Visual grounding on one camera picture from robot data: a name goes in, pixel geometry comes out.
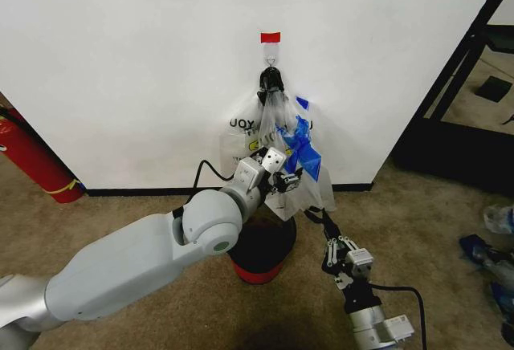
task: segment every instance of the red label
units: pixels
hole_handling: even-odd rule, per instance
[[[260,34],[260,42],[261,43],[279,43],[280,42],[280,32],[261,33]]]

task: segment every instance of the red fire extinguisher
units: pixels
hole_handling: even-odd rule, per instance
[[[84,194],[79,182],[15,109],[0,108],[0,153],[5,154],[59,203]]]

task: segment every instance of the red bucket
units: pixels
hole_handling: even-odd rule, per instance
[[[283,222],[262,206],[244,225],[237,244],[229,251],[235,273],[249,284],[273,280],[296,240],[296,223]]]

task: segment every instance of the clear plastic bag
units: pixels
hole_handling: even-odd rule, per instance
[[[285,152],[288,155],[284,166],[287,173],[294,173],[300,168],[303,170],[297,188],[268,195],[266,199],[266,205],[283,220],[310,206],[324,207],[318,182],[321,156],[311,145],[311,126],[307,100],[298,97],[291,99],[279,90],[267,92],[259,128],[259,146],[274,147]]]
[[[238,163],[259,149],[259,128],[264,106],[254,94],[225,125],[220,137],[223,176],[235,172]]]
[[[308,101],[290,98],[280,90],[260,92],[229,119],[221,136],[221,167],[224,176],[234,173],[239,160],[262,147],[275,147],[288,155],[284,171],[302,168],[300,185],[286,193],[270,193],[266,205],[288,220],[310,206],[335,210],[328,171],[321,166],[321,156],[312,146],[312,119]]]

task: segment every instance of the black wire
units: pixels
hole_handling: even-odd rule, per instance
[[[423,303],[423,298],[418,290],[414,287],[410,286],[380,286],[378,284],[369,284],[372,288],[383,291],[410,291],[416,294],[416,298],[418,298],[419,304],[419,320],[421,322],[421,343],[423,350],[427,350],[426,346],[426,321],[425,321],[425,304]]]
[[[194,178],[194,184],[193,184],[193,191],[191,192],[191,195],[188,197],[187,201],[186,201],[186,204],[190,202],[190,200],[193,198],[193,196],[197,193],[196,188],[198,186],[198,181],[200,180],[200,173],[202,172],[202,167],[204,164],[207,164],[209,165],[209,168],[212,172],[214,172],[214,174],[219,177],[220,179],[222,179],[223,181],[230,181],[234,178],[234,174],[232,173],[232,175],[230,177],[223,177],[221,175],[221,173],[219,173],[215,167],[212,166],[212,164],[207,161],[207,160],[202,160],[200,161],[200,165],[198,166],[198,169],[196,171],[196,177]]]

